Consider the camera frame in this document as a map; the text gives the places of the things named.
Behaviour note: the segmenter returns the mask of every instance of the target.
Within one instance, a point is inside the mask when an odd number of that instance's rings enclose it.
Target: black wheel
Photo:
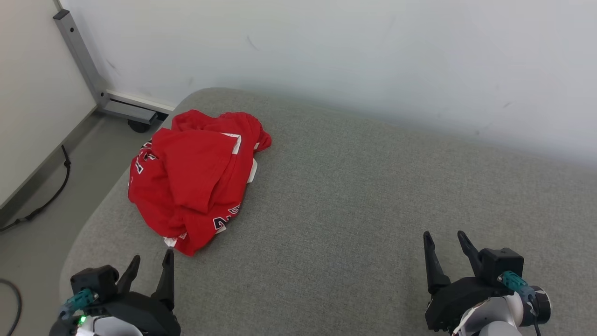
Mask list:
[[[139,123],[138,121],[134,120],[128,120],[128,125],[129,127],[131,127],[132,130],[134,130],[137,133],[145,133],[151,127],[151,125],[149,124]]]

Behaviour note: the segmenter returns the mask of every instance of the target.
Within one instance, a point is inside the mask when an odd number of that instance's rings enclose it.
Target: white wall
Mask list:
[[[96,105],[52,16],[51,0],[0,11],[0,207]]]
[[[597,163],[597,2],[63,0],[119,92],[271,91]]]

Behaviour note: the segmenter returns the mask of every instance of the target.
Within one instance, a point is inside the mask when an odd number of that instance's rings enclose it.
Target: metal frame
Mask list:
[[[156,111],[110,99],[106,92],[107,83],[97,71],[70,11],[61,9],[54,16],[54,21],[79,67],[79,71],[81,71],[93,99],[98,105],[98,110],[138,123],[151,125],[158,118]]]

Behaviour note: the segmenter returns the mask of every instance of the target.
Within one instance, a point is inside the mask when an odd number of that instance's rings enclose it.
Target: gray floor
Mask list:
[[[72,171],[59,198],[33,222],[0,234],[0,278],[14,282],[23,297],[14,335],[47,335],[60,306],[58,279],[72,243],[85,221],[110,191],[144,141],[126,120],[92,114],[67,140]],[[55,152],[39,172],[0,210],[0,225],[44,204],[58,190],[66,169]],[[16,313],[13,293],[0,285],[0,335]]]

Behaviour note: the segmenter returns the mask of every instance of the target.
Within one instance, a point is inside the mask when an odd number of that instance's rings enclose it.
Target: red fabric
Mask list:
[[[158,130],[133,158],[128,198],[149,227],[193,255],[238,214],[253,153],[271,143],[250,114],[212,118],[190,110],[173,118],[171,130]]]

